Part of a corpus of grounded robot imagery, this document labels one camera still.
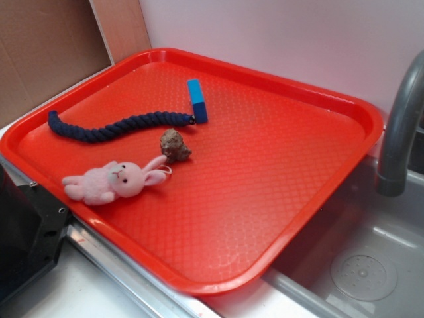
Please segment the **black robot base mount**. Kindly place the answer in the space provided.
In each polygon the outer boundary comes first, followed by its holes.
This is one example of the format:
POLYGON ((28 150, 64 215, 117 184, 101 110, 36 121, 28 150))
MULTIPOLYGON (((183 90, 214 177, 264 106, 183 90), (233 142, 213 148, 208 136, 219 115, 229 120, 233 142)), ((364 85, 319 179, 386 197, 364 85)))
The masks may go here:
POLYGON ((1 168, 1 305, 57 265, 70 217, 43 186, 16 185, 1 168))

